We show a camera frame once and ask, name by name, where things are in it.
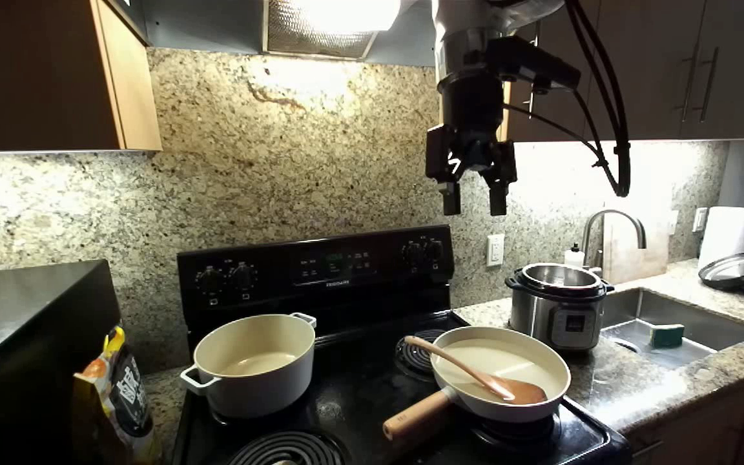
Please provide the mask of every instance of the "wooden cabinet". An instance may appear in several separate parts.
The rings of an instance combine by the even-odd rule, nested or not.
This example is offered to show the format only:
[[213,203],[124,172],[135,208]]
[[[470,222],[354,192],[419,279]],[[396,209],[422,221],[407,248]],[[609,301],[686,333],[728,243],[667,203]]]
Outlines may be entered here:
[[744,4],[708,0],[697,41],[701,83],[689,94],[689,137],[744,137]]
[[0,151],[160,151],[144,45],[104,0],[0,0]]
[[744,462],[744,385],[715,394],[702,409],[677,413],[640,462]]
[[[744,137],[744,4],[742,0],[599,0],[586,4],[615,66],[634,141]],[[540,21],[540,46],[576,66],[582,94],[603,137],[613,137],[567,11]],[[536,111],[590,134],[571,98],[543,95]],[[516,117],[516,141],[568,141]]]

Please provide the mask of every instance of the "electric stovetop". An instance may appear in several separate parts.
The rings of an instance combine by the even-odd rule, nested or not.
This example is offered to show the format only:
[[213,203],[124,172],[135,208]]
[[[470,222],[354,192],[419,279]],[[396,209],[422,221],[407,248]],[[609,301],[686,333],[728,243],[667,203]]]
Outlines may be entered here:
[[175,465],[485,465],[485,462],[627,462],[621,434],[563,399],[545,422],[507,426],[449,405],[419,434],[383,438],[383,422],[436,391],[429,354],[403,337],[436,338],[462,325],[449,314],[398,318],[317,338],[307,394],[281,413],[222,425],[204,399],[187,396]]

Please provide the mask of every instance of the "granite backsplash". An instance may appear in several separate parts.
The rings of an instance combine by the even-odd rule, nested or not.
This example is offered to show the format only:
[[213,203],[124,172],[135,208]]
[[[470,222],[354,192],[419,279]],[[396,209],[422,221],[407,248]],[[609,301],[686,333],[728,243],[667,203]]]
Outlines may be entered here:
[[[452,301],[470,306],[507,296],[515,267],[559,262],[609,204],[651,209],[651,235],[675,231],[670,259],[693,256],[693,212],[715,204],[727,164],[718,142],[636,142],[627,204],[578,142],[519,145],[507,217],[488,216],[479,177],[445,217],[423,179],[431,71],[175,50],[151,66],[164,154],[0,155],[0,270],[108,259],[144,372],[190,360],[179,250],[445,222]],[[657,216],[670,209],[677,225]],[[488,232],[507,235],[501,270],[485,270]]]

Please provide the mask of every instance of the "white pot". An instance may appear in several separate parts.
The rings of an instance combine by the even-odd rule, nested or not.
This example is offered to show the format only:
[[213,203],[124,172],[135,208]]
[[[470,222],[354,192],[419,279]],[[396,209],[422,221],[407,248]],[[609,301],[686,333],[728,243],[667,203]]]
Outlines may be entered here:
[[312,363],[315,318],[268,314],[206,333],[182,380],[204,396],[217,417],[255,418],[295,404],[312,380]]

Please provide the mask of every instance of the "faucet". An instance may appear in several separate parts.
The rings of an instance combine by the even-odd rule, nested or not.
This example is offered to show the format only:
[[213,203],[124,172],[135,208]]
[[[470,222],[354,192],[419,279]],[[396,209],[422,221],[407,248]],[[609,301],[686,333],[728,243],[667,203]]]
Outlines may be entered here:
[[590,232],[593,232],[594,222],[596,222],[599,217],[605,217],[605,216],[627,217],[627,221],[634,222],[634,228],[636,228],[636,247],[638,247],[638,248],[649,248],[647,225],[640,225],[638,217],[630,217],[630,216],[625,216],[622,209],[599,209],[599,212],[594,212],[594,216],[585,222],[585,270],[593,270],[593,256],[596,259],[596,256],[603,254],[603,250],[590,254]]

